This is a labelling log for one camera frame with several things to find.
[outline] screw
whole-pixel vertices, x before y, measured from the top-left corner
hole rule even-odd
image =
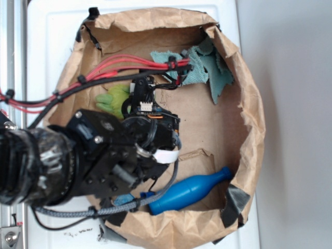
[[[100,144],[101,142],[103,142],[103,137],[101,137],[101,136],[95,136],[94,137],[94,142],[96,144]]]
[[[78,111],[77,113],[75,113],[76,118],[80,118],[81,116],[82,116],[82,112]]]

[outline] white surface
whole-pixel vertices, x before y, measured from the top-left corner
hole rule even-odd
[[[55,89],[59,75],[71,54],[76,32],[88,16],[89,7],[99,7],[101,14],[133,8],[156,7],[155,1],[79,1],[33,0],[28,7],[28,67],[27,96],[30,100],[43,99]],[[168,1],[163,6],[204,11],[220,22],[222,31],[237,45],[239,33],[234,0],[223,1]],[[76,198],[63,210],[85,210],[88,201]],[[255,201],[249,215],[250,221],[239,231],[227,236],[218,245],[212,243],[199,248],[259,249],[259,235]],[[43,219],[51,226],[65,225],[72,220]],[[67,248],[136,248],[111,241],[97,241],[99,226],[90,220],[67,231],[43,230],[29,215],[29,249]]]
[[[267,122],[261,248],[332,248],[332,1],[238,0],[238,15]]]

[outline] paper bag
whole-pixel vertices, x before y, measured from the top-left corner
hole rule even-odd
[[[175,8],[151,8],[99,15],[90,9],[76,37],[75,46],[58,89],[86,75],[105,58],[128,53],[150,59],[152,51],[181,52],[208,36],[231,70],[227,85],[215,105],[209,84],[158,90],[157,102],[181,118],[181,150],[177,181],[196,174],[211,174],[230,167],[234,178],[216,186],[201,202],[181,211],[152,216],[147,209],[128,213],[120,226],[106,226],[127,243],[145,248],[193,248],[217,241],[248,220],[264,153],[265,120],[262,100],[239,48],[209,15]],[[45,124],[66,125],[79,108],[97,110],[95,96],[112,84],[80,92],[50,112]],[[157,181],[157,191],[169,180],[172,166]],[[148,181],[135,191],[147,190]],[[90,198],[92,203],[98,200]]]

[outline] zip tie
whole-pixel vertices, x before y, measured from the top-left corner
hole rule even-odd
[[[62,96],[60,95],[60,93],[59,93],[58,90],[55,90],[55,91],[53,92],[53,95],[55,95],[55,96],[57,97],[57,100],[58,100],[59,103],[62,103],[62,102],[63,102],[63,98],[62,98]]]
[[[137,212],[141,206],[141,198],[135,198],[133,201],[136,203],[136,207],[129,210],[131,213]]]
[[[9,100],[14,98],[15,91],[13,89],[8,89],[5,95],[5,103],[8,104]]]
[[[168,65],[169,70],[177,71],[178,63],[177,63],[177,60],[174,56],[169,56],[168,57],[167,65]]]
[[[78,80],[78,82],[80,82],[82,85],[83,84],[85,84],[86,82],[87,82],[87,79],[86,79],[86,77],[84,76],[84,75],[79,75],[78,77],[77,77],[77,80]]]
[[[95,208],[95,206],[90,206],[89,211],[93,211],[93,215],[91,215],[93,219],[99,218],[98,210]]]

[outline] blue plastic bottle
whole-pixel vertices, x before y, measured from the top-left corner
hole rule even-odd
[[[212,175],[194,175],[174,184],[159,200],[149,204],[154,215],[180,210],[203,199],[219,182],[232,179],[228,167]]]

